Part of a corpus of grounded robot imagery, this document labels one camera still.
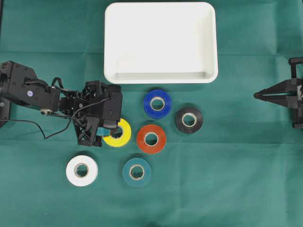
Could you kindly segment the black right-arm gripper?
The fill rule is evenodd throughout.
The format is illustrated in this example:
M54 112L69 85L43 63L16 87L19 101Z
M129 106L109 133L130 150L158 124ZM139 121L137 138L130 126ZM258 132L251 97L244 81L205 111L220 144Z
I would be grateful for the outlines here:
M269 88L265 88L261 91L258 91L254 94L255 99L259 99L265 102L271 102L281 106L289 106L290 102L288 101L289 96L285 95L274 95L266 96L270 94L281 94L292 91L291 86L295 85L295 101L293 103L293 123L292 127L294 129L303 128L303 79L297 78L296 65L303 63L302 57L290 58L288 61L291 67L291 79L284 80L280 83L277 83Z

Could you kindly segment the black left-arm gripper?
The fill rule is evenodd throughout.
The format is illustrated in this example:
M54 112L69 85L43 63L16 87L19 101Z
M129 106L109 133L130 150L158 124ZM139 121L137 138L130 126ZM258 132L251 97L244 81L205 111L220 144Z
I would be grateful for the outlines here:
M99 127L103 104L110 98L107 89L96 80L86 82L82 91L63 91L59 111L72 117L79 145L101 147L102 137L110 135L110 129Z

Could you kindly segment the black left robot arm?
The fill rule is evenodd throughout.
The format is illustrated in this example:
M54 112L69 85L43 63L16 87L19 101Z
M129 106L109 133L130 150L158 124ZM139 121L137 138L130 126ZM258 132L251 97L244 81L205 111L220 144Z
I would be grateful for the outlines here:
M114 99L113 86L100 81L86 82L82 91L63 87L55 77L49 85L32 68L6 61L0 65L0 96L19 106L39 110L42 115L68 119L73 124L78 144L100 147L99 127L115 129L105 107Z

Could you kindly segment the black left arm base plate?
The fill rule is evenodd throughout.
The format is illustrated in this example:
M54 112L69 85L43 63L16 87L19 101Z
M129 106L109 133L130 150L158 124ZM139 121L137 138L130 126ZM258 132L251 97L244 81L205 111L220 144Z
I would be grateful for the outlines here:
M9 100L0 98L0 127L2 127L10 118L11 103Z

